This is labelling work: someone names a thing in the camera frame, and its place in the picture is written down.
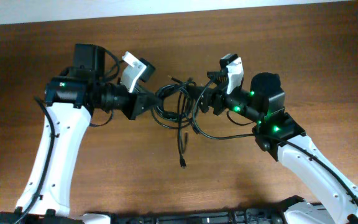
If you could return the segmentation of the black cable gold plug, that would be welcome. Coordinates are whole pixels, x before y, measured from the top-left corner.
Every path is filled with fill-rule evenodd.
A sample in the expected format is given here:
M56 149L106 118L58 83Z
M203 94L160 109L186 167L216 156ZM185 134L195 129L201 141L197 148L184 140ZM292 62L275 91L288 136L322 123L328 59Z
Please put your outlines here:
M178 98L178 105L177 105L177 112L178 112L178 130L177 130L177 144L178 144L178 153L179 153L179 161L180 167L182 169L186 168L186 161L183 157L183 150L184 150L184 143L183 143L183 135L182 135L182 128L183 128L183 120L186 118L185 115L185 107L186 107L186 98L183 93L179 94Z

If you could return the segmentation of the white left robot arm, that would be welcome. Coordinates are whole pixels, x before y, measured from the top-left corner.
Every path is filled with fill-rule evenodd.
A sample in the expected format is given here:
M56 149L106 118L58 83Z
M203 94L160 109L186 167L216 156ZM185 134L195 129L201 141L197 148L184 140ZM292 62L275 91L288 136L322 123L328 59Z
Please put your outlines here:
M75 44L73 65L45 87L36 102L45 120L42 138L28 183L13 212L0 212L0 223L112 223L108 212L70 216L70 187L83 136L92 127L95 109L109 114L119 110L129 119L160 104L141 88L155 67L126 52L105 71L111 52L92 44Z

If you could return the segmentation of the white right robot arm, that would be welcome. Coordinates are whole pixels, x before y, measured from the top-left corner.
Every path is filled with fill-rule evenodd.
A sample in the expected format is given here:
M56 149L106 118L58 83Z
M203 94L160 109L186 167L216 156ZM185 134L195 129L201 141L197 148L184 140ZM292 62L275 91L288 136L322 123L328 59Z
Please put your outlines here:
M209 72L216 87L189 86L195 109L216 115L230 110L255 123L251 136L261 150L292 171L321 202L334 223L358 223L358 186L341 173L318 149L306 131L285 111L280 77L259 73L242 89L242 81Z

